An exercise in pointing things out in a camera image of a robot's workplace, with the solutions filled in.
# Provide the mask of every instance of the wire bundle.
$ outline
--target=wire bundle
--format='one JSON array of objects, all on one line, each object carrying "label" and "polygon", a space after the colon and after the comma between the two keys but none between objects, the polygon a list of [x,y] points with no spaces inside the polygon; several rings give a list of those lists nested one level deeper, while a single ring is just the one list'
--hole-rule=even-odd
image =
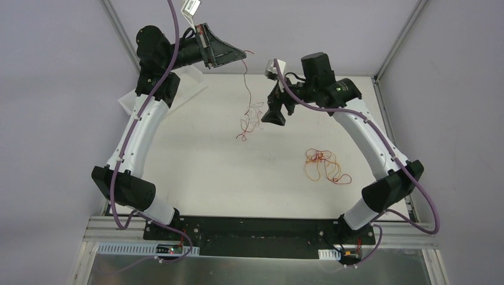
[{"label": "wire bundle", "polygon": [[[318,177],[313,179],[307,170],[307,166],[315,164],[317,167]],[[324,174],[327,180],[331,181],[334,184],[338,185],[348,185],[352,183],[352,176],[346,173],[342,173],[341,165],[336,161],[336,154],[332,153],[329,150],[316,150],[315,148],[310,148],[306,151],[306,160],[304,162],[304,173],[310,180],[319,181],[322,175],[320,174],[319,166],[323,165]],[[345,182],[341,182],[342,178],[348,177]]]},{"label": "wire bundle", "polygon": [[263,112],[259,109],[262,106],[264,106],[264,102],[259,102],[257,104],[252,104],[252,92],[250,91],[248,85],[247,85],[247,78],[245,75],[247,74],[248,68],[247,64],[245,61],[242,59],[241,62],[243,62],[243,65],[245,65],[245,73],[243,73],[243,82],[245,84],[245,88],[248,91],[248,108],[245,110],[245,116],[244,119],[240,119],[240,126],[242,132],[240,132],[236,138],[241,137],[241,141],[246,141],[247,140],[247,133],[253,132],[256,128],[262,129],[260,124],[261,124],[261,116]]}]

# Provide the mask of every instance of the black bracket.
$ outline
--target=black bracket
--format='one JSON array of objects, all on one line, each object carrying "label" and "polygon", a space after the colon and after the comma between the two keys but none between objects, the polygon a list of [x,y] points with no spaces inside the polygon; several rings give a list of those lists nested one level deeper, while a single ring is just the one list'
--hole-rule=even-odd
[{"label": "black bracket", "polygon": [[[233,218],[181,216],[179,230],[185,230],[200,255],[217,257],[318,259],[319,249],[333,244],[374,245],[370,225],[358,235],[339,239],[337,220],[285,218]],[[180,235],[147,224],[145,240],[180,240]]]}]

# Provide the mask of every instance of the purple cable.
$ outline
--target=purple cable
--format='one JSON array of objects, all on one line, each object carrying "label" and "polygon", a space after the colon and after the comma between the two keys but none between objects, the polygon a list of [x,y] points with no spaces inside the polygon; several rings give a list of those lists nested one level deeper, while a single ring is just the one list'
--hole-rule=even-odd
[{"label": "purple cable", "polygon": [[[142,213],[138,213],[138,215],[139,215],[140,217],[142,217],[142,218],[146,219],[146,220],[151,220],[149,217],[145,216],[145,215],[144,215],[144,214],[142,214]],[[186,238],[186,239],[187,239],[187,241],[189,242],[189,250],[188,250],[186,253],[182,254],[181,256],[179,256],[178,258],[175,258],[175,259],[170,259],[170,260],[160,259],[160,260],[162,261],[162,263],[169,264],[169,263],[173,263],[173,262],[179,261],[179,260],[181,260],[182,258],[186,257],[187,255],[189,255],[190,253],[192,253],[192,252],[193,252],[193,241],[191,240],[191,238],[190,238],[190,237],[189,237],[186,233],[184,233],[184,232],[182,232],[182,231],[180,231],[180,230],[174,229],[174,228],[172,228],[172,227],[170,227],[170,226],[167,226],[167,225],[165,225],[165,224],[162,224],[162,223],[159,223],[159,222],[157,222],[157,221],[154,221],[154,220],[152,220],[152,223],[153,223],[153,224],[156,224],[156,225],[158,225],[158,226],[160,226],[160,227],[163,227],[163,228],[165,228],[165,229],[167,229],[167,230],[170,230],[170,231],[172,231],[172,232],[175,232],[175,233],[178,233],[178,234],[182,235],[182,236],[183,236],[184,238]],[[148,259],[152,259],[152,256],[146,256],[146,257],[144,257],[144,258],[141,258],[141,259],[139,259],[139,260],[135,261],[134,263],[132,263],[132,264],[130,264],[130,265],[128,265],[128,266],[126,266],[126,267],[124,267],[124,268],[119,269],[118,271],[108,272],[108,273],[101,272],[101,271],[100,271],[100,270],[98,270],[98,269],[97,269],[97,271],[98,271],[98,273],[103,274],[103,275],[114,275],[114,274],[118,274],[118,273],[121,273],[121,272],[123,272],[123,271],[126,271],[126,270],[128,270],[128,269],[130,269],[130,268],[133,268],[133,267],[135,267],[137,264],[142,263],[143,261],[148,260]]]},{"label": "purple cable", "polygon": [[407,217],[403,216],[402,214],[398,213],[397,211],[394,211],[394,210],[385,210],[387,212],[390,212],[390,213],[394,213],[394,214],[397,214],[398,216],[400,216],[402,219],[404,219],[406,222],[408,222],[409,224],[411,224],[412,226],[416,227],[418,230],[421,230],[422,232],[424,233],[427,233],[427,234],[430,234],[430,235],[435,235],[436,233],[439,232],[439,228],[440,228],[440,223],[439,223],[439,213],[437,212],[436,210],[436,206],[434,205],[434,201],[432,201],[432,199],[430,198],[430,196],[427,194],[427,192],[425,191],[425,189],[418,183],[418,181],[410,174],[409,171],[407,171],[406,167],[401,163],[401,161],[395,157],[395,153],[394,151],[392,150],[392,147],[390,146],[390,144],[387,142],[387,139],[385,138],[385,136],[382,134],[382,132],[380,131],[380,129],[370,120],[367,119],[366,116],[364,116],[362,113],[360,112],[357,112],[357,111],[354,111],[354,110],[348,110],[348,109],[337,109],[337,108],[319,108],[319,107],[315,107],[315,106],[312,106],[312,105],[309,105],[305,102],[303,102],[301,99],[299,99],[292,91],[291,89],[287,86],[287,82],[285,82],[285,78],[284,76],[282,75],[282,73],[280,72],[280,66],[278,64],[278,60],[275,58],[275,68],[276,68],[276,72],[278,72],[278,80],[280,80],[280,82],[283,84],[283,87],[285,88],[285,91],[287,91],[287,93],[296,101],[298,102],[300,105],[303,105],[305,107],[307,107],[308,109],[311,109],[311,110],[315,110],[315,111],[319,111],[319,112],[343,112],[343,113],[350,113],[352,115],[355,115],[355,116],[358,116],[359,118],[363,119],[363,120],[367,120],[367,123],[371,126],[371,128],[376,132],[376,134],[378,135],[378,137],[380,137],[381,141],[383,142],[383,144],[385,145],[385,147],[387,148],[388,152],[390,153],[390,155],[392,157],[394,157],[394,161],[395,163],[397,163],[397,165],[401,168],[401,170],[406,174],[406,176],[408,177],[409,180],[411,180],[411,182],[413,182],[413,184],[418,188],[418,190],[422,193],[423,197],[425,197],[425,199],[427,200],[427,203],[429,204],[430,206],[430,209],[432,210],[432,213],[434,215],[434,230],[427,230],[427,229],[424,229],[423,227],[415,224],[412,220],[408,219]]},{"label": "purple cable", "polygon": [[380,230],[380,236],[378,237],[378,241],[376,242],[376,245],[374,246],[373,250],[366,257],[364,257],[363,260],[359,261],[359,263],[357,263],[356,265],[361,265],[364,261],[368,260],[368,258],[370,258],[376,252],[376,250],[382,243],[382,237],[383,237],[382,227],[379,224],[374,224],[373,227],[377,227]]},{"label": "purple cable", "polygon": [[[173,69],[173,65],[175,64],[175,61],[177,60],[177,55],[178,55],[178,48],[179,48],[179,44],[180,44],[180,39],[179,39],[179,28],[178,28],[178,20],[177,20],[177,14],[175,12],[175,7],[172,3],[172,0],[168,0],[168,5],[170,6],[170,12],[172,13],[172,18],[173,18],[173,21],[174,21],[174,26],[175,26],[175,50],[174,50],[174,54],[172,55],[172,59],[170,60],[170,63],[165,71],[165,73],[163,74],[163,76],[161,76],[161,79],[156,83],[156,85],[152,88],[151,92],[149,93],[149,95],[147,96],[147,98],[145,99],[145,102],[142,104],[142,106],[140,107],[140,109],[138,110],[138,113],[137,113],[137,116],[138,117],[141,117],[143,111],[145,110],[145,108],[147,107],[147,104],[149,104],[149,101],[150,99],[152,98],[152,96],[154,95],[154,93],[158,90],[158,88],[161,86],[161,84],[164,82],[164,80],[168,77],[169,73],[172,71]],[[119,152],[119,158],[120,160],[117,161],[117,163],[115,164],[115,168],[114,168],[114,172],[112,173],[112,180],[111,180],[111,187],[110,187],[110,201],[111,201],[111,208],[112,208],[112,215],[114,217],[114,221],[115,223],[117,224],[117,226],[119,227],[119,229],[121,230],[124,230],[124,229],[127,229],[130,222],[131,222],[131,218],[133,217],[133,215],[136,213],[136,211],[132,211],[130,213],[130,215],[128,216],[128,220],[126,221],[126,224],[123,226],[121,224],[121,221],[119,220],[119,216],[117,215],[117,209],[115,207],[115,180],[117,178],[117,173],[119,172],[119,167],[121,165],[121,160],[122,160],[122,157],[124,156],[124,153],[126,151],[126,146],[128,145],[128,142],[130,141],[130,138],[131,138],[131,135],[133,134],[133,130],[135,129],[135,126],[137,125],[137,122],[138,120],[133,120],[133,123],[131,124],[130,126],[130,129],[128,130],[128,133],[126,134],[126,137],[124,138],[124,142],[122,143],[122,147],[121,147],[121,151]],[[141,213],[138,213],[138,215],[144,219],[147,219],[147,220],[151,220],[150,218],[146,217],[145,215],[141,214]],[[190,245],[190,250],[188,252],[186,252],[185,254],[179,256],[178,258],[176,259],[173,259],[173,260],[169,260],[169,261],[165,261],[166,263],[172,263],[174,261],[177,261],[177,260],[180,260],[181,258],[184,258],[186,257],[189,253],[191,253],[193,251],[193,242],[191,241],[191,239],[189,238],[188,235],[186,235],[185,233],[177,230],[177,229],[173,229],[167,225],[164,225],[162,223],[159,223],[157,221],[152,221],[152,223],[154,224],[157,224],[158,226],[160,227],[164,227],[165,229],[167,230],[170,230],[172,232],[175,232],[175,233],[178,233],[178,234],[181,234],[183,237],[185,237],[187,239],[187,241],[189,242],[189,245]],[[123,268],[122,270],[126,270],[128,268],[131,268],[132,266],[135,266],[136,264],[138,264],[140,261],[138,262],[135,262],[134,264],[132,265],[129,265],[128,267],[126,268]]]},{"label": "purple cable", "polygon": [[[173,6],[172,0],[168,0],[168,5],[170,6],[170,12],[172,13],[172,18],[174,21],[174,26],[175,26],[175,50],[174,54],[172,55],[172,59],[161,77],[161,79],[156,83],[156,85],[152,88],[150,91],[149,95],[147,96],[147,99],[145,102],[142,104],[140,107],[140,110],[138,110],[137,116],[140,117],[147,107],[147,104],[149,104],[150,99],[154,95],[154,93],[158,90],[159,86],[164,82],[164,80],[168,77],[168,74],[172,71],[173,65],[175,64],[175,61],[177,60],[177,55],[178,55],[178,47],[180,44],[180,39],[179,39],[179,30],[178,30],[178,20],[177,20],[177,14],[175,12],[175,7]],[[126,137],[124,138],[124,142],[122,143],[121,151],[119,152],[119,160],[115,164],[114,167],[114,172],[112,173],[112,180],[111,180],[111,187],[110,187],[110,201],[111,201],[111,208],[112,208],[112,215],[114,217],[114,221],[121,230],[125,230],[128,228],[128,225],[130,224],[131,218],[133,217],[134,211],[131,212],[130,216],[128,217],[128,220],[126,221],[126,225],[123,226],[121,224],[121,221],[119,221],[119,216],[117,215],[117,209],[115,208],[115,180],[117,178],[117,173],[119,172],[119,167],[121,166],[122,162],[122,157],[124,156],[124,153],[126,151],[126,146],[128,145],[128,142],[130,141],[131,135],[133,134],[133,130],[135,129],[135,126],[137,125],[138,120],[133,120],[133,123],[130,126],[130,129],[128,130],[128,133],[126,134]]]}]

